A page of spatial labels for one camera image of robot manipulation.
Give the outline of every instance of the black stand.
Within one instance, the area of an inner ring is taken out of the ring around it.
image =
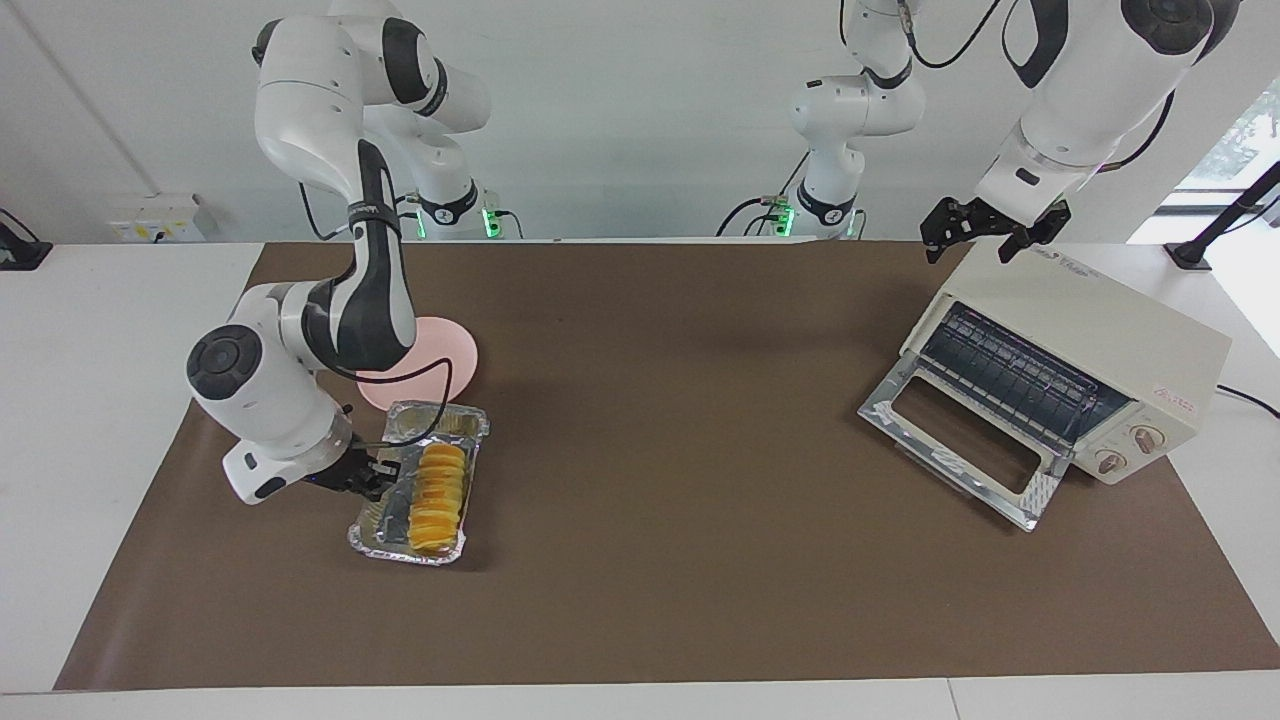
[[[1231,204],[1230,208],[1222,210],[1222,214],[1217,217],[1216,220],[1210,223],[1204,232],[1196,236],[1196,240],[1190,242],[1170,242],[1165,245],[1165,251],[1169,252],[1169,258],[1172,259],[1174,264],[1184,270],[1212,270],[1208,263],[1204,261],[1204,251],[1208,250],[1213,241],[1222,236],[1224,232],[1231,228],[1236,220],[1239,220],[1251,208],[1257,205],[1271,188],[1280,184],[1280,163],[1274,163],[1271,168],[1262,173],[1258,182],[1249,186],[1240,197]]]
[[[0,250],[8,250],[13,256],[12,260],[0,261],[0,270],[35,270],[52,249],[47,242],[27,242],[0,223]]]

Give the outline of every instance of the window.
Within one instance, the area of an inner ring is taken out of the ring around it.
[[[1280,160],[1280,78],[1178,183],[1165,209],[1225,208],[1276,160]]]

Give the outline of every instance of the power outlet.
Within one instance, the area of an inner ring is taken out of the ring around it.
[[[218,231],[209,211],[193,196],[170,195],[116,200],[108,225],[120,242],[206,242]]]

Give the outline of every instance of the brown paper surface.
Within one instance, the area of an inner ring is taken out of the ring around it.
[[[856,416],[959,251],[404,255],[419,313],[481,352],[460,402],[493,434],[463,557],[365,559],[346,541],[360,500],[302,483],[241,505],[233,438],[193,407],[59,689],[1280,667],[1167,461],[1116,487],[1073,473],[1024,534]],[[273,245],[251,283],[348,258]],[[323,383],[380,434],[352,384]]]

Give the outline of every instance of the aluminum foil tray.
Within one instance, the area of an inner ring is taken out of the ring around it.
[[[387,413],[383,439],[403,442],[425,430],[439,405],[435,402],[406,401],[392,405]],[[379,460],[399,462],[396,484],[379,502],[365,502],[355,524],[347,530],[351,547],[367,557],[412,562],[415,565],[448,565],[462,557],[466,546],[467,509],[471,506],[471,488],[475,483],[476,456],[480,442],[489,434],[489,418],[484,410],[463,405],[448,405],[440,424],[430,437],[408,447],[387,448]],[[417,464],[430,443],[449,443],[466,454],[466,471],[462,477],[462,512],[457,542],[436,553],[424,555],[408,544],[408,515],[413,502]]]

